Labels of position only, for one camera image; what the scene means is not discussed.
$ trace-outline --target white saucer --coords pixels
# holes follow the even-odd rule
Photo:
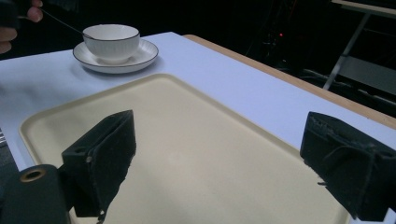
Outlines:
[[[147,40],[140,39],[139,49],[136,54],[125,63],[108,64],[90,53],[82,42],[73,49],[73,55],[81,64],[96,72],[121,74],[134,72],[152,64],[158,56],[158,48]]]

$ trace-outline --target white bowl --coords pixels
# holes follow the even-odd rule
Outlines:
[[[102,24],[88,27],[83,33],[88,50],[105,63],[125,63],[139,47],[140,33],[132,26]]]

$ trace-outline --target saucer rim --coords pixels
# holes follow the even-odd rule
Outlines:
[[[146,60],[146,61],[142,62],[142,63],[133,63],[133,64],[125,64],[125,63],[121,63],[121,64],[92,64],[92,63],[83,62],[83,61],[76,55],[76,50],[77,50],[77,48],[79,48],[79,46],[85,45],[84,42],[81,42],[81,43],[77,44],[77,45],[73,48],[73,56],[74,56],[80,63],[86,64],[86,65],[88,65],[88,66],[94,66],[94,67],[97,67],[97,68],[126,68],[126,67],[135,67],[135,66],[138,66],[138,65],[140,65],[140,64],[148,63],[148,62],[150,62],[150,61],[152,61],[152,60],[155,60],[155,59],[157,58],[158,54],[160,53],[160,50],[158,49],[158,47],[157,47],[155,44],[153,44],[153,43],[151,43],[151,42],[149,42],[149,41],[147,41],[147,40],[144,40],[144,39],[140,39],[140,41],[141,41],[141,42],[149,43],[150,45],[152,45],[152,46],[156,49],[156,50],[155,50],[155,54],[153,55],[153,57],[150,58],[149,60]]]

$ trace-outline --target table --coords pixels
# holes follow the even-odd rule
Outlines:
[[[358,39],[361,31],[364,29],[364,26],[370,19],[371,15],[396,19],[396,9],[369,6],[344,0],[332,0],[332,2],[335,4],[340,4],[345,9],[362,12],[364,13],[364,16],[361,18],[361,22],[356,28],[355,33],[349,39],[349,42],[347,43],[343,53],[332,69],[332,72],[329,74],[323,89],[328,90],[334,82],[336,76],[338,74],[343,74],[345,77],[349,77],[368,86],[372,86],[395,95],[396,90],[394,90],[394,85],[396,84],[396,79],[394,77],[396,76],[396,71],[351,57],[349,56],[349,52],[355,45],[356,40]]]
[[[0,127],[20,169],[34,165],[19,135],[33,114],[155,73],[169,73],[300,148],[307,113],[339,118],[396,148],[396,119],[290,77],[195,35],[143,36],[160,50],[146,69],[106,75],[84,69],[71,50],[0,62]],[[384,223],[396,215],[389,212]]]

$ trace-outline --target person's hand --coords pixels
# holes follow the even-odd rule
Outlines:
[[[27,19],[33,22],[39,22],[43,19],[43,12],[40,7],[43,6],[41,0],[32,0],[32,6],[27,12]],[[10,41],[17,37],[17,31],[13,28],[0,27],[0,53],[11,50]]]

